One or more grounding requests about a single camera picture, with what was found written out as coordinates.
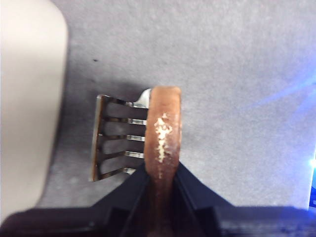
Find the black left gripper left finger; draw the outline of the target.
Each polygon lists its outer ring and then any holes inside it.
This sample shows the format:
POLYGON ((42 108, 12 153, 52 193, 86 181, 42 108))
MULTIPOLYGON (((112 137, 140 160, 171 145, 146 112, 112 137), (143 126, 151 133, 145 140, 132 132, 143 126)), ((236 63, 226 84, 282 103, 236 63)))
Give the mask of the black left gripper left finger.
POLYGON ((32 208, 4 221, 6 237, 118 237, 149 177, 145 166, 88 207, 32 208))

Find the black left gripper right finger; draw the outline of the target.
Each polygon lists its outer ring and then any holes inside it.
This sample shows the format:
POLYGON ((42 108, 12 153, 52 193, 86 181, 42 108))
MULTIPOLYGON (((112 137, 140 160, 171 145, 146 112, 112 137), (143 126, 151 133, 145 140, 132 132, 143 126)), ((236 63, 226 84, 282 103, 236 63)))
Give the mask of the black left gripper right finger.
POLYGON ((175 187, 199 235, 206 237, 314 237, 316 215, 291 206, 234 206, 183 164, 175 187))

